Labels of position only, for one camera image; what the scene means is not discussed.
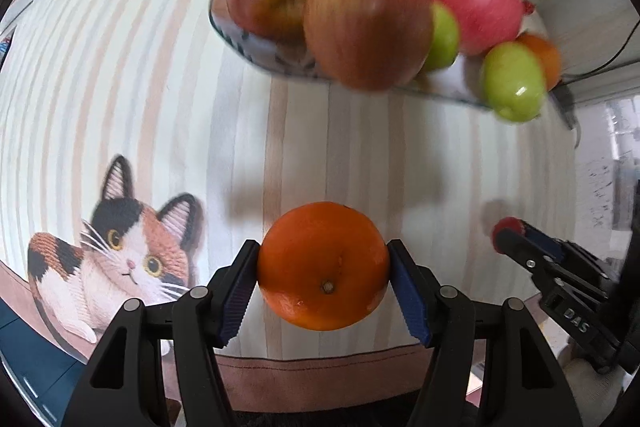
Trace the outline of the white gloved right hand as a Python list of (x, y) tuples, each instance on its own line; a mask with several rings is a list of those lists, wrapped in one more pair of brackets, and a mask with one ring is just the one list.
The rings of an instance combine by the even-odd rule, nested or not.
[(639, 372), (630, 376), (616, 366), (611, 372), (600, 374), (574, 340), (560, 351), (558, 361), (574, 395), (582, 425), (639, 425)]

